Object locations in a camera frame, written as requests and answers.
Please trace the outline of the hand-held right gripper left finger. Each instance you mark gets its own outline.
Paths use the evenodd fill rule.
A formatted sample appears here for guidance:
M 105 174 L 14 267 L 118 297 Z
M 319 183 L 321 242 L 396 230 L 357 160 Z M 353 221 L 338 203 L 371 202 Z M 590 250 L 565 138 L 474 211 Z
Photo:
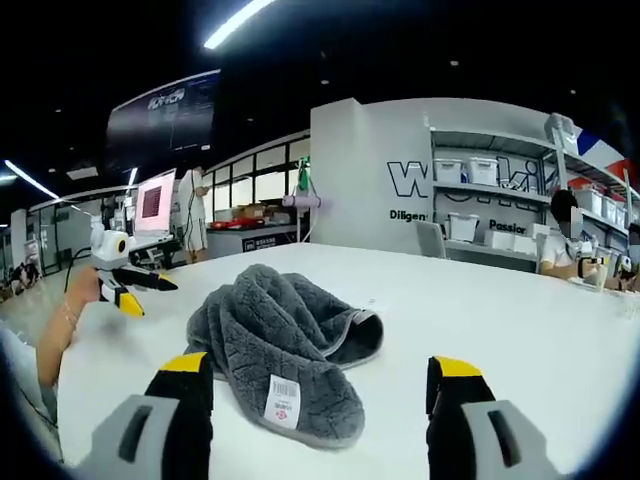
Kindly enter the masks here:
M 213 370 L 205 352 L 162 366 L 93 431 L 77 479 L 207 479 L 213 426 Z

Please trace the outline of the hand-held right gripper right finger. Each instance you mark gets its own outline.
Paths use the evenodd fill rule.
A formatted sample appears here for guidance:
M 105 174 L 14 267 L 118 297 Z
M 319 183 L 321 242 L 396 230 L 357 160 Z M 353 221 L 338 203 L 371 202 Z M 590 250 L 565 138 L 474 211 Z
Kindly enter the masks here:
M 560 479 L 546 438 L 512 402 L 498 400 L 475 366 L 428 361 L 426 445 L 431 479 Z

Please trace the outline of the person's left hand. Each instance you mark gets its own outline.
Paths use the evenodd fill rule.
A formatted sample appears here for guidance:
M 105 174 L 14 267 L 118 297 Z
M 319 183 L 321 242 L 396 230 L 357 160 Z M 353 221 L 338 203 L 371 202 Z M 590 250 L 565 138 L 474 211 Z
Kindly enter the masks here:
M 101 290 L 97 271 L 91 266 L 79 269 L 65 294 L 65 302 L 72 310 L 82 310 L 87 303 L 97 302 Z

